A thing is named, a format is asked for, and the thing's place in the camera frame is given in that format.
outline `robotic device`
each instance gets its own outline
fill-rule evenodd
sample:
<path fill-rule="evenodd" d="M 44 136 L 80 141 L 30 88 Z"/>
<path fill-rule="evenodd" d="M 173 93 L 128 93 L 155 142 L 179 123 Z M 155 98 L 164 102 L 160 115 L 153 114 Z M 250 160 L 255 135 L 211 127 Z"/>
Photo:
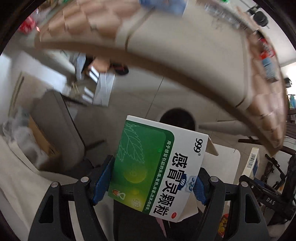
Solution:
<path fill-rule="evenodd" d="M 75 201 L 84 240 L 107 240 L 93 206 L 108 190 L 114 160 L 108 156 L 101 167 L 75 184 L 53 182 L 38 208 L 28 240 L 39 241 L 40 237 L 43 241 L 75 240 L 68 201 Z M 223 240 L 269 240 L 265 219 L 247 182 L 225 184 L 201 168 L 193 192 L 206 209 L 190 240 L 215 240 L 225 201 L 231 201 L 231 205 Z"/>

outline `grout line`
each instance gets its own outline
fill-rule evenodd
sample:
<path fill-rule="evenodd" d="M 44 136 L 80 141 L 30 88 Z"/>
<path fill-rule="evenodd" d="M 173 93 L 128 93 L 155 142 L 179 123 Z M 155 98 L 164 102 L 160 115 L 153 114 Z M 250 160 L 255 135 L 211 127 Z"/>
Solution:
<path fill-rule="evenodd" d="M 160 86 L 161 86 L 161 83 L 163 82 L 163 79 L 161 80 L 160 85 L 159 85 L 159 87 L 158 87 L 158 89 L 157 89 L 157 91 L 156 91 L 156 94 L 155 94 L 155 96 L 154 96 L 154 98 L 153 98 L 153 100 L 152 100 L 152 102 L 151 102 L 151 105 L 149 106 L 149 109 L 148 109 L 148 111 L 147 111 L 147 113 L 146 113 L 146 115 L 145 115 L 145 119 L 147 118 L 147 115 L 148 115 L 148 113 L 149 113 L 149 110 L 150 110 L 150 108 L 151 108 L 151 106 L 152 106 L 152 104 L 153 104 L 153 101 L 154 101 L 154 99 L 155 99 L 157 93 L 158 93 L 158 90 L 159 90 L 159 88 L 160 88 Z"/>

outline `barcode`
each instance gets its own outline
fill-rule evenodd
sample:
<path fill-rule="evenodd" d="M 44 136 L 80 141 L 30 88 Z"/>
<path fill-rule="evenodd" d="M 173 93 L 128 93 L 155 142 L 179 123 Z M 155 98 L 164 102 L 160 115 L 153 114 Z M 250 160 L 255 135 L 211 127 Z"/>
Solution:
<path fill-rule="evenodd" d="M 247 163 L 247 168 L 252 168 L 253 163 L 255 161 L 255 158 L 256 158 L 256 155 L 255 154 L 251 154 L 251 157 L 250 157 L 250 159 L 248 160 L 248 163 Z"/>

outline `999 logo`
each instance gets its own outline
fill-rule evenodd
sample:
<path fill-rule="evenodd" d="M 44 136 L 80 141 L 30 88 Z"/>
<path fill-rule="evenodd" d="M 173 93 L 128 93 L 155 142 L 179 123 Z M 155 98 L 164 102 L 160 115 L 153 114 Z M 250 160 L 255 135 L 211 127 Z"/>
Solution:
<path fill-rule="evenodd" d="M 202 139 L 197 140 L 196 138 L 196 143 L 194 145 L 195 145 L 195 147 L 193 148 L 194 151 L 196 153 L 200 153 L 200 149 L 202 148 Z"/>

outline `blue package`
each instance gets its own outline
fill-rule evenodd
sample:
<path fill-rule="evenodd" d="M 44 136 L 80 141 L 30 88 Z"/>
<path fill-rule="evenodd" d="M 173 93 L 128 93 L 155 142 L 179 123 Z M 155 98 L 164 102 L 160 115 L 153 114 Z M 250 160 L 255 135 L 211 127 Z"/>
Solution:
<path fill-rule="evenodd" d="M 142 6 L 156 8 L 175 15 L 183 15 L 187 1 L 185 0 L 139 0 Z"/>

